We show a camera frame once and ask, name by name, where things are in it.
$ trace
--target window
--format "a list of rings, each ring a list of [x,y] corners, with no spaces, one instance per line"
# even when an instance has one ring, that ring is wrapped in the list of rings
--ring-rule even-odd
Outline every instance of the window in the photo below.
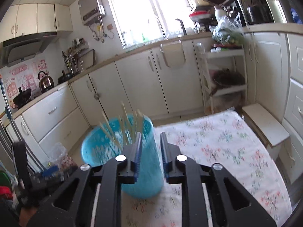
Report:
[[[120,31],[123,46],[130,47],[163,37],[161,22],[166,36],[182,32],[182,19],[185,28],[193,27],[188,0],[109,0],[116,26]]]

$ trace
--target floral tablecloth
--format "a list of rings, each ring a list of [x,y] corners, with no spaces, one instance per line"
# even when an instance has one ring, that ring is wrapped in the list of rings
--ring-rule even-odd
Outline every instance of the floral tablecloth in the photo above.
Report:
[[[155,128],[159,156],[162,132],[166,132],[169,143],[178,145],[183,154],[199,164],[221,163],[266,209],[278,227],[290,216],[289,195],[274,161],[236,112],[226,111]],[[123,194],[122,226],[181,227],[181,203],[179,184],[164,183],[161,193],[147,200]],[[206,205],[212,227],[208,200]]]

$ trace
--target water heater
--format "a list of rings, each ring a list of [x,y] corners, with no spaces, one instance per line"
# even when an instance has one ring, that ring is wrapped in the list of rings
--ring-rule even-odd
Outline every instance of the water heater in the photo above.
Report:
[[[98,22],[99,17],[105,16],[101,0],[79,0],[78,1],[82,24],[85,26]]]

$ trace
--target white bottle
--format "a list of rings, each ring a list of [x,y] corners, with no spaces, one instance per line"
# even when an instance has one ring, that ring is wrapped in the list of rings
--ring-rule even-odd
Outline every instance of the white bottle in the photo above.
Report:
[[[217,21],[219,22],[219,18],[223,17],[223,16],[227,16],[227,12],[225,10],[223,10],[220,6],[215,6],[215,16]]]

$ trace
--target kettle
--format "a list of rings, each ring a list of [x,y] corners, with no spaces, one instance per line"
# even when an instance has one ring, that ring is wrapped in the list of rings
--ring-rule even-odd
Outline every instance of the kettle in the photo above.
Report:
[[[44,73],[44,77],[42,79],[40,79],[40,73]],[[44,71],[40,71],[38,73],[38,79],[40,80],[39,88],[40,88],[42,93],[44,93],[45,91],[48,91],[49,89],[55,87],[53,79],[48,74],[46,74]]]

